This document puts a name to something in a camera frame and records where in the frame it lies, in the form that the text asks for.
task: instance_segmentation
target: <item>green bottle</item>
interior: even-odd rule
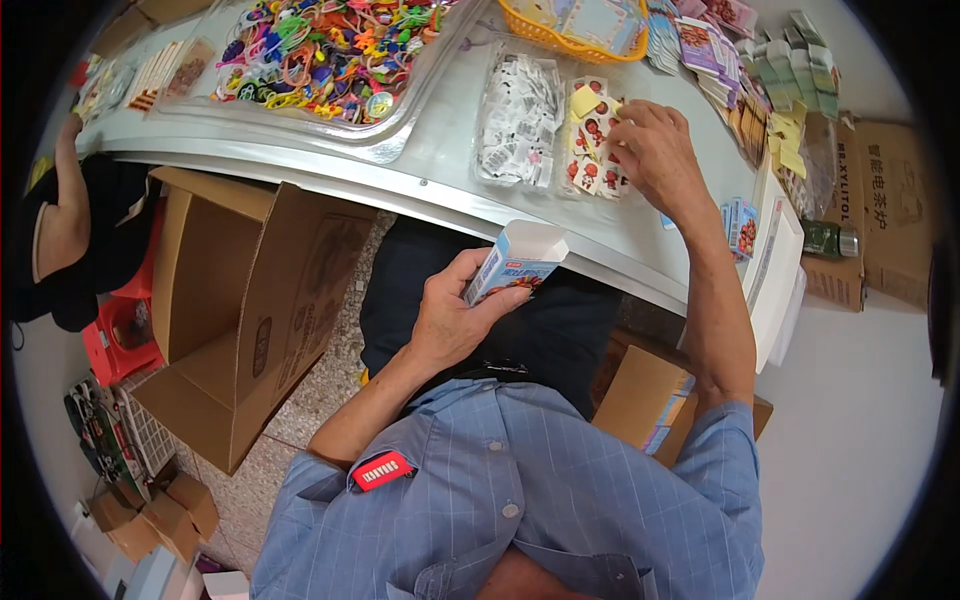
[[[830,258],[860,255],[860,238],[856,229],[806,219],[802,219],[800,225],[804,228],[804,252]]]

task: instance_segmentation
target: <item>red badge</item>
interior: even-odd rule
[[[390,451],[354,469],[353,481],[357,482],[361,490],[369,492],[377,486],[406,475],[413,469],[399,452]]]

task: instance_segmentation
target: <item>table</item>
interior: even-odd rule
[[[147,57],[172,40],[189,38],[198,20],[146,36],[129,56]],[[483,20],[488,27],[506,31],[499,8],[493,3]],[[479,74],[486,73],[493,48],[488,27],[471,30],[468,39],[472,47],[457,51],[416,126],[402,133],[409,135],[402,154],[388,164],[339,155],[307,136],[270,136],[245,129],[241,122],[157,115],[156,111],[145,117],[127,108],[118,108],[91,123],[78,139],[78,150],[113,152],[124,160],[257,180],[290,181],[310,191],[414,216],[489,240],[513,219],[552,223],[570,231],[566,237],[570,247],[564,262],[567,268],[684,315],[689,258],[683,238],[675,229],[664,229],[658,212],[638,193],[620,204],[600,198],[584,202],[489,187],[471,176],[475,115],[485,85],[485,78]],[[612,87],[621,89],[628,98],[649,99],[684,114],[704,179],[716,202],[728,202],[736,196],[755,199],[758,181],[766,178],[758,178],[740,156],[732,133],[690,73],[683,72],[679,77],[661,74],[645,60],[585,68],[591,74],[608,77]],[[763,213],[763,206],[757,208]],[[775,256],[768,269],[786,276],[768,277],[762,282],[764,287],[792,289],[799,252],[788,254]],[[745,293],[749,293],[753,285],[749,263],[738,265],[738,270]],[[771,333],[776,337],[780,320],[773,321],[764,325],[772,326],[772,331],[756,331],[758,339]]]

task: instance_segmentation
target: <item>terrazzo floor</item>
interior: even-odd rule
[[[251,576],[267,533],[267,520],[291,459],[304,449],[314,432],[360,389],[363,335],[360,306],[370,280],[373,258],[383,235],[396,219],[381,211],[357,263],[344,306],[337,316],[326,353],[268,423],[250,454],[232,477],[178,443],[180,470],[202,481],[213,494],[220,526],[201,552],[224,566]],[[628,297],[621,305],[621,327],[649,329],[668,344],[676,344],[683,318],[643,300]]]

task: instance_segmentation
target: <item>hand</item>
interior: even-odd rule
[[[620,108],[611,152],[646,199],[678,227],[712,215],[716,204],[693,154],[689,126],[678,110],[645,100]]]
[[[63,126],[60,128],[60,137],[57,140],[57,145],[67,144],[67,147],[73,146],[74,142],[77,141],[77,136],[80,135],[80,132],[84,130],[84,120],[80,118],[80,115],[76,112],[70,112],[67,115],[66,121],[63,122]]]
[[[460,295],[488,253],[489,248],[464,250],[423,285],[420,315],[408,348],[414,362],[432,371],[431,376],[470,356],[500,317],[530,297],[529,289],[512,287],[473,308],[467,306]]]

